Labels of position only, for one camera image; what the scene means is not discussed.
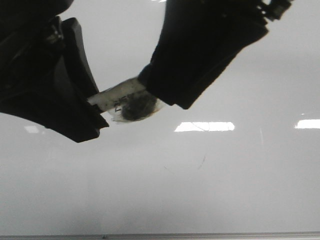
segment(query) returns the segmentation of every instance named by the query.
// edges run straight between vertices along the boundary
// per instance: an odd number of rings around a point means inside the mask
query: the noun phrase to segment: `white wall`
[[[148,63],[164,7],[76,0],[62,15],[81,23],[101,90]],[[320,129],[295,129],[320,119],[319,9],[294,1],[189,110],[80,144],[0,114],[0,236],[319,231]],[[235,129],[174,132],[181,122]]]

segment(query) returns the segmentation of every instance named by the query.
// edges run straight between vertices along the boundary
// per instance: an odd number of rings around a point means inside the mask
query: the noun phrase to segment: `transparent plastic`
[[[113,121],[124,123],[146,119],[166,105],[150,94],[137,77],[90,97],[88,102],[111,114]]]

